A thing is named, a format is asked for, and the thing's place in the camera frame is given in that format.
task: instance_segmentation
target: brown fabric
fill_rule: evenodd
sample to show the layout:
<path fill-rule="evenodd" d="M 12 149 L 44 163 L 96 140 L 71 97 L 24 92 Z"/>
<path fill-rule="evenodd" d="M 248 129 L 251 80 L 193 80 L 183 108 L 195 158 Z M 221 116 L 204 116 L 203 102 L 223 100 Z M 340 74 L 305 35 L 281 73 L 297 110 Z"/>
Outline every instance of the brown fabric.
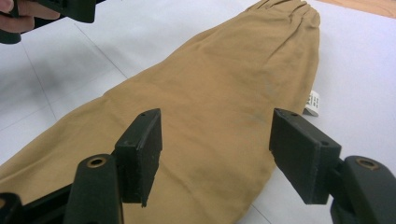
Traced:
<path fill-rule="evenodd" d="M 260 1 L 59 120 L 0 168 L 0 190 L 28 203 L 70 184 L 81 160 L 110 153 L 139 113 L 159 107 L 160 168 L 148 207 L 125 204 L 125 222 L 235 223 L 275 167 L 274 107 L 303 111 L 318 25 L 306 3 Z"/>

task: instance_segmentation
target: white tabletop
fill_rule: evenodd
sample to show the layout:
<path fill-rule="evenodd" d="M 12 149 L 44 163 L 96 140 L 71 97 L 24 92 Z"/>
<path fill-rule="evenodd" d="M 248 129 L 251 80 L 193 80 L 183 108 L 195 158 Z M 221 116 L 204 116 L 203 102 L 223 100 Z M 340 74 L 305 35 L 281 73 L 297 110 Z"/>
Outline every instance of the white tabletop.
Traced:
<path fill-rule="evenodd" d="M 0 45 L 0 164 L 72 109 L 255 2 L 107 0 L 93 24 L 63 19 Z M 369 157 L 396 174 L 396 20 L 308 2 L 321 16 L 320 111 L 305 117 L 343 146 L 342 159 Z M 240 223 L 332 222 L 329 205 L 304 205 L 275 170 Z"/>

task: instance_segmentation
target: garment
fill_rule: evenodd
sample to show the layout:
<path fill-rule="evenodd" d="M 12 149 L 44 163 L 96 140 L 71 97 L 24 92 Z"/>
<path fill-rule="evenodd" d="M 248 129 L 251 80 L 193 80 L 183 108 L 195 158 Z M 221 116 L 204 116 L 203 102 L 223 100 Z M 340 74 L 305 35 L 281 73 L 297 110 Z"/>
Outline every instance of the garment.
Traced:
<path fill-rule="evenodd" d="M 235 223 L 275 167 L 274 108 L 303 112 L 318 26 L 305 2 L 260 1 L 60 119 L 0 167 L 0 190 L 29 203 L 70 184 L 80 161 L 160 108 L 160 168 L 148 207 L 123 205 L 125 223 Z"/>

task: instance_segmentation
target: white label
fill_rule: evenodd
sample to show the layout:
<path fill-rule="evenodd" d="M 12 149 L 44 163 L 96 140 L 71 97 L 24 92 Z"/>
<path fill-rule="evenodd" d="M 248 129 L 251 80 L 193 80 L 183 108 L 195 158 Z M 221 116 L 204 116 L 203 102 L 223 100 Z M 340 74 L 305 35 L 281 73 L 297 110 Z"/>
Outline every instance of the white label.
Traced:
<path fill-rule="evenodd" d="M 314 116 L 319 116 L 319 94 L 315 91 L 311 91 L 309 94 L 308 101 L 305 105 L 305 111 Z"/>

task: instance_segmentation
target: khaki pants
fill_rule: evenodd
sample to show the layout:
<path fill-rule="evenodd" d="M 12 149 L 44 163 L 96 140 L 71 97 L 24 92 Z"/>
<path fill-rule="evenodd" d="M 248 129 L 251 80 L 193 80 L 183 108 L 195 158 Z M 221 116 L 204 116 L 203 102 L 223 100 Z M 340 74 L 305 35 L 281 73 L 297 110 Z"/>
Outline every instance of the khaki pants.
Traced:
<path fill-rule="evenodd" d="M 299 0 L 260 1 L 59 120 L 0 167 L 0 191 L 29 203 L 70 184 L 80 161 L 110 153 L 139 113 L 160 108 L 160 168 L 148 207 L 125 204 L 125 222 L 235 223 L 275 167 L 274 108 L 304 109 L 318 25 Z"/>

